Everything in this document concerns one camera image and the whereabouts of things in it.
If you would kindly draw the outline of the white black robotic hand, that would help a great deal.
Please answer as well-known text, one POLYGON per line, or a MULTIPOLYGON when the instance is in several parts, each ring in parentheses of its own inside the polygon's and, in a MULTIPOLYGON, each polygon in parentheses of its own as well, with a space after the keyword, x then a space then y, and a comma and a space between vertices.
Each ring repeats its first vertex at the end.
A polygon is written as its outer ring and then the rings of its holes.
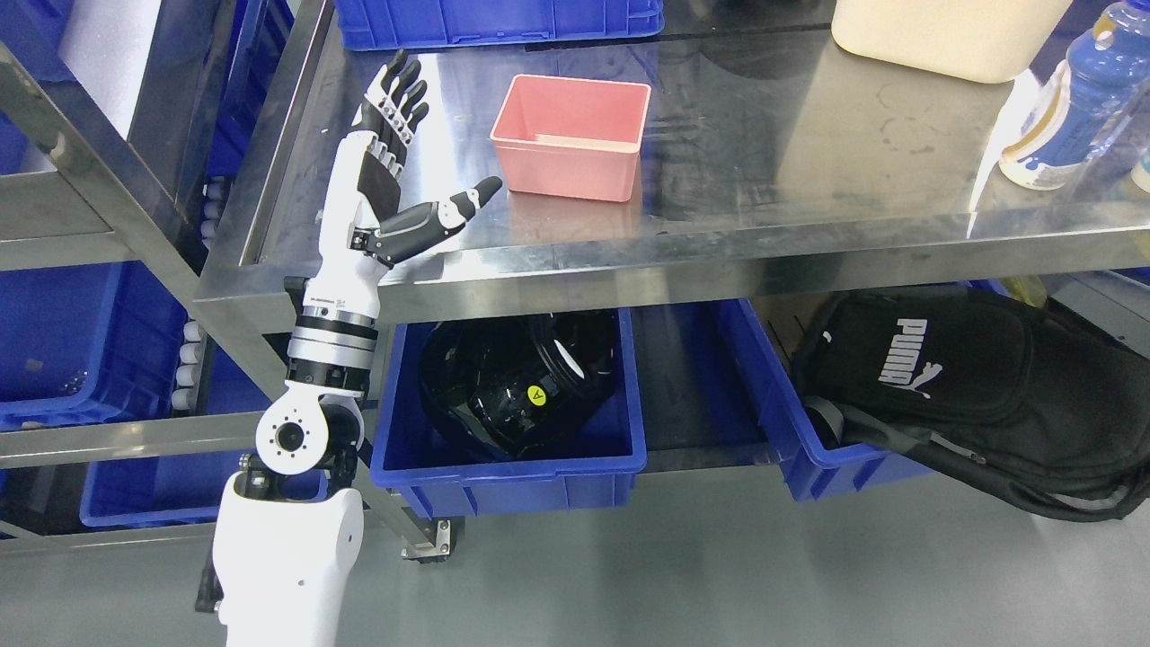
POLYGON ((305 284, 302 310, 327 319, 377 319, 377 286, 394 265, 463 232, 504 182, 489 176, 448 198, 400 208, 400 179, 419 124, 427 83, 405 49, 365 88, 334 155, 319 234, 321 265, 305 284))

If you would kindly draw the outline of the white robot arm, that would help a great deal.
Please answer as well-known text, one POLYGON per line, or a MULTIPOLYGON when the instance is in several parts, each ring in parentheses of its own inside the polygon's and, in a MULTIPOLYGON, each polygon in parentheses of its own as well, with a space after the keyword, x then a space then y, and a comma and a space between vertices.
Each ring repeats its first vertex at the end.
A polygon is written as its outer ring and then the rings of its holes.
POLYGON ((227 480, 210 550, 227 646, 332 646, 365 527, 360 400, 378 339, 376 279, 305 284, 285 392, 227 480))

